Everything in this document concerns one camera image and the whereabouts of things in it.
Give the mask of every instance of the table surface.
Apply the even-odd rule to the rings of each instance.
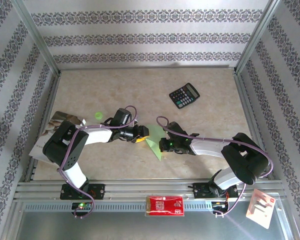
[[[178,109],[169,98],[191,83],[200,98]],[[188,134],[231,138],[250,135],[236,84],[229,68],[138,68],[63,71],[51,117],[61,111],[83,117],[87,125],[113,117],[119,108],[134,105],[140,125],[156,124],[157,116],[177,122]],[[97,121],[96,112],[103,113]],[[78,163],[89,179],[210,178],[225,169],[225,159],[207,155],[163,153],[161,161],[146,141],[89,144]],[[61,180],[57,167],[39,161],[34,180]]]

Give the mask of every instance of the red packet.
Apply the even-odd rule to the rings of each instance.
[[[184,216],[184,200],[182,196],[147,196],[146,216]]]

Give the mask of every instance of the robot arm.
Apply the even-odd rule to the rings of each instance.
[[[132,119],[131,113],[124,108],[120,108],[114,117],[111,117],[104,123],[101,123],[101,126],[123,126],[127,124],[129,119]],[[50,161],[56,163],[60,167],[68,150],[70,140],[73,138],[77,129],[78,128],[71,122],[62,122],[57,131],[44,145],[42,150],[43,154],[46,155]],[[131,143],[138,143],[148,136],[148,128],[137,124],[122,128],[87,128],[80,130],[74,139],[69,156],[62,169],[63,173],[67,180],[76,188],[87,192],[89,184],[88,178],[81,171],[79,164],[77,163],[85,145],[94,143],[110,143],[117,139]]]
[[[187,135],[176,122],[169,123],[166,128],[175,133]],[[192,139],[171,132],[167,134],[169,139],[162,138],[159,142],[161,152],[225,158],[229,167],[218,171],[209,181],[209,189],[216,196],[242,182],[253,185],[269,164],[263,154],[242,144]],[[198,137],[199,134],[193,133],[190,136]],[[244,133],[238,133],[233,140],[259,148]]]

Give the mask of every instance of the paper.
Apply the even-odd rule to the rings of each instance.
[[[265,229],[269,229],[275,204],[276,199],[258,189],[254,189],[249,208],[245,216]]]
[[[159,142],[161,138],[165,137],[165,132],[159,125],[147,125],[146,126],[149,129],[149,137],[145,139],[148,146],[151,148],[151,150],[154,152],[156,157],[161,161],[162,153],[159,148]]]

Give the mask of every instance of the black bracket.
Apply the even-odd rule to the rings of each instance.
[[[95,200],[102,200],[105,196],[105,187],[104,184],[93,184],[88,185],[87,193],[93,197]],[[61,200],[90,200],[86,195],[82,195],[75,191],[68,184],[63,184],[60,193]]]
[[[211,184],[208,182],[195,182],[192,184],[193,189],[193,196],[195,199],[215,199],[218,198],[216,194],[211,192],[210,190]],[[238,195],[238,189],[236,185],[233,185],[229,187],[227,190],[224,191],[224,194],[220,195],[222,198],[225,197],[226,192],[229,194],[229,198],[237,198]]]

